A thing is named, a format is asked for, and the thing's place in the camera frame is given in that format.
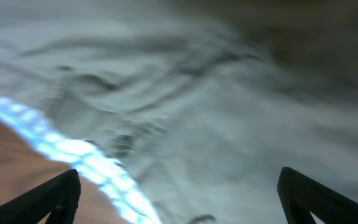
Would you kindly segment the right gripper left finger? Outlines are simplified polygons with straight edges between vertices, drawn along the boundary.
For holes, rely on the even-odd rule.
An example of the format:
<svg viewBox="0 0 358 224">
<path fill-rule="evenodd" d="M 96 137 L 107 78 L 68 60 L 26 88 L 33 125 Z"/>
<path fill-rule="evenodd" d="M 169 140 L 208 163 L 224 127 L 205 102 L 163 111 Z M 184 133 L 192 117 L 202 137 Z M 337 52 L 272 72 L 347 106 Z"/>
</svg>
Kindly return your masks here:
<svg viewBox="0 0 358 224">
<path fill-rule="evenodd" d="M 75 169 L 67 170 L 0 206 L 0 224 L 73 224 L 81 195 Z"/>
</svg>

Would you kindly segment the khaki shorts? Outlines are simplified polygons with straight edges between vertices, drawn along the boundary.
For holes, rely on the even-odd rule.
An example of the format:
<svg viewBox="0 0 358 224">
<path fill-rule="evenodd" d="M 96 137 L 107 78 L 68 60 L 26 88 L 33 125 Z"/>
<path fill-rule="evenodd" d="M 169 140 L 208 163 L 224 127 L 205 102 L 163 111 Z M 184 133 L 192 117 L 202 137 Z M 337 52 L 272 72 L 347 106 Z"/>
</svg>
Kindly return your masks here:
<svg viewBox="0 0 358 224">
<path fill-rule="evenodd" d="M 0 101 L 133 220 L 285 223 L 285 166 L 358 202 L 358 1 L 0 1 Z"/>
</svg>

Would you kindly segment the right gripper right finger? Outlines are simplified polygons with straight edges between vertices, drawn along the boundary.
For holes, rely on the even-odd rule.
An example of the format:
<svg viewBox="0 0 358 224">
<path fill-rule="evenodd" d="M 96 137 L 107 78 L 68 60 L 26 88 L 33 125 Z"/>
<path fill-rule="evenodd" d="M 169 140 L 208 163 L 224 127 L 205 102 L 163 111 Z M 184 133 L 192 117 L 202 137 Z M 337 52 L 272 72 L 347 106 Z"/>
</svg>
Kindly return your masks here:
<svg viewBox="0 0 358 224">
<path fill-rule="evenodd" d="M 290 168 L 283 167 L 277 192 L 289 224 L 358 224 L 358 203 Z"/>
</svg>

